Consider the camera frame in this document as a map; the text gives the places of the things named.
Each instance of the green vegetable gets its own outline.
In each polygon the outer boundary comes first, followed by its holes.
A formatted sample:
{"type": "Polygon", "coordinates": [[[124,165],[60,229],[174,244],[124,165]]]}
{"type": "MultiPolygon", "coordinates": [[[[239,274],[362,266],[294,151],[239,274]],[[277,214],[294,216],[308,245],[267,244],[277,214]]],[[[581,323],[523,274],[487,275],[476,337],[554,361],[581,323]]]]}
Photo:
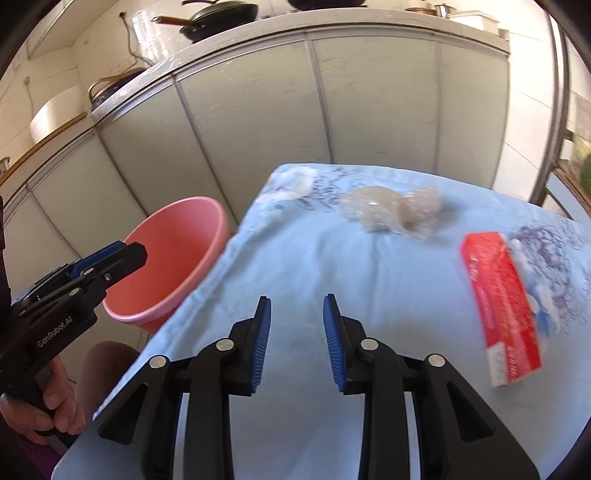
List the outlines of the green vegetable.
{"type": "Polygon", "coordinates": [[[581,168],[581,185],[591,195],[591,155],[587,157],[581,168]]]}

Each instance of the crumpled plastic bag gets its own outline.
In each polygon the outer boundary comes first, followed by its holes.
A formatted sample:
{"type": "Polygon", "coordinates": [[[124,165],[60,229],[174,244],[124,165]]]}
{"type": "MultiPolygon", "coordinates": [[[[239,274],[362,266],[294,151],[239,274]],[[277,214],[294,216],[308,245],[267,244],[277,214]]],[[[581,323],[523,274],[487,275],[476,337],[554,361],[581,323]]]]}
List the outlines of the crumpled plastic bag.
{"type": "Polygon", "coordinates": [[[420,239],[431,235],[441,203],[441,194],[435,187],[405,194],[385,187],[363,187],[349,190],[339,198],[343,216],[359,220],[364,230],[390,230],[420,239]]]}

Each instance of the toothpaste box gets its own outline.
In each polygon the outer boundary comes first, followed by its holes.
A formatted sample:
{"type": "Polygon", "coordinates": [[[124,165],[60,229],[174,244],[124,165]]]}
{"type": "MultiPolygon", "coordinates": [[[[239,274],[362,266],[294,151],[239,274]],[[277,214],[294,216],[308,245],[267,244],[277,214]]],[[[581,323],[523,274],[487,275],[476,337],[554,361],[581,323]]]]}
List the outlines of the toothpaste box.
{"type": "Polygon", "coordinates": [[[501,234],[470,233],[460,252],[480,311],[492,385],[508,385],[540,369],[534,316],[501,234]]]}

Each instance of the plastic bucket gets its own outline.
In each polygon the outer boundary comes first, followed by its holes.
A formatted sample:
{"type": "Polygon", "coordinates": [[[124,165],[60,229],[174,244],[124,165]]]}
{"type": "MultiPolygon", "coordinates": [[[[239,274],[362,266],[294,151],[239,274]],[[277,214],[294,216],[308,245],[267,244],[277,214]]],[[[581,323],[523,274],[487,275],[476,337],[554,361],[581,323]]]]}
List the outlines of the plastic bucket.
{"type": "Polygon", "coordinates": [[[105,310],[157,332],[212,269],[228,236],[226,213],[211,198],[186,198],[150,215],[125,239],[146,247],[146,265],[109,288],[105,310]]]}

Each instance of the finger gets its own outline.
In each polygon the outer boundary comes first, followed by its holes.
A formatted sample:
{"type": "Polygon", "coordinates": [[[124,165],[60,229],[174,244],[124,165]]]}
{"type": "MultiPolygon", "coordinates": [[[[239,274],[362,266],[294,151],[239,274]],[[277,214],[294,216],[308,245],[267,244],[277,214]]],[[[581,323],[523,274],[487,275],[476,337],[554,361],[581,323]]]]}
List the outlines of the finger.
{"type": "Polygon", "coordinates": [[[76,400],[73,397],[66,397],[53,415],[53,424],[64,433],[72,425],[75,416],[76,400]]]}
{"type": "Polygon", "coordinates": [[[43,403],[50,410],[55,410],[67,398],[74,400],[74,389],[68,382],[65,370],[51,374],[43,391],[43,403]]]}
{"type": "Polygon", "coordinates": [[[47,440],[45,440],[45,438],[43,438],[41,435],[35,433],[32,430],[23,433],[22,436],[24,436],[30,442],[36,443],[38,445],[47,445],[47,440]]]}
{"type": "Polygon", "coordinates": [[[56,375],[67,376],[66,367],[62,363],[61,358],[59,356],[56,356],[53,359],[49,360],[47,366],[49,367],[49,370],[51,370],[51,373],[54,373],[56,375]]]}
{"type": "Polygon", "coordinates": [[[80,402],[76,402],[76,415],[72,425],[67,430],[68,435],[78,435],[86,427],[86,417],[84,415],[84,408],[80,402]]]}
{"type": "Polygon", "coordinates": [[[18,433],[53,428],[53,421],[47,413],[7,394],[0,397],[0,412],[8,426],[18,433]]]}

